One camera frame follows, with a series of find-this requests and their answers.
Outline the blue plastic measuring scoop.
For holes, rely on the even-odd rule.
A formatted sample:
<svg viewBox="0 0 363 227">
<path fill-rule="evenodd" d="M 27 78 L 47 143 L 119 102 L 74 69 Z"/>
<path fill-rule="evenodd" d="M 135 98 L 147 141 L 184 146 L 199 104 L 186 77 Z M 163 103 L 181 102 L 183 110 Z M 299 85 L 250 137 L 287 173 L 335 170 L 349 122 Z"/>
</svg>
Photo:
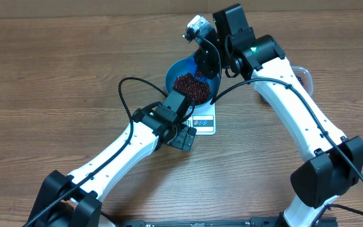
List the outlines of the blue plastic measuring scoop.
<svg viewBox="0 0 363 227">
<path fill-rule="evenodd" d="M 187 71 L 199 81 L 205 81 L 206 78 L 204 75 L 198 70 L 198 66 L 195 63 L 194 55 L 187 57 Z"/>
</svg>

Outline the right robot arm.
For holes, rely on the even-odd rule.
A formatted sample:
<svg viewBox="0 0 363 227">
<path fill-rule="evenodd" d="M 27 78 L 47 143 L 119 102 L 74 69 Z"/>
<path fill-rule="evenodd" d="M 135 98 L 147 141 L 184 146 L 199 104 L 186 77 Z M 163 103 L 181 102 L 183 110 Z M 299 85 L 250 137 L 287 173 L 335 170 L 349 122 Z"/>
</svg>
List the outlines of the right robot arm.
<svg viewBox="0 0 363 227">
<path fill-rule="evenodd" d="M 191 20 L 185 32 L 202 49 L 194 59 L 213 78 L 219 69 L 242 76 L 275 110 L 303 160 L 291 175 L 294 200 L 281 226 L 316 226 L 336 199 L 363 181 L 363 140 L 348 138 L 331 123 L 296 78 L 282 47 L 271 35 L 257 37 L 240 4 Z"/>
</svg>

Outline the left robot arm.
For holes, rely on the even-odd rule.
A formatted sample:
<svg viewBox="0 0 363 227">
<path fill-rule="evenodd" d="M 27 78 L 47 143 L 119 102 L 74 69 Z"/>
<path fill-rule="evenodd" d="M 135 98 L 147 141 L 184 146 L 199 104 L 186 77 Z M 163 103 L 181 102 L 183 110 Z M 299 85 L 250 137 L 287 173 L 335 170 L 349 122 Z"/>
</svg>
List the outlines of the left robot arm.
<svg viewBox="0 0 363 227">
<path fill-rule="evenodd" d="M 140 160 L 163 144 L 190 151 L 196 130 L 185 125 L 190 101 L 154 102 L 130 114 L 126 130 L 98 156 L 42 183 L 26 226 L 114 226 L 102 215 L 103 201 Z"/>
</svg>

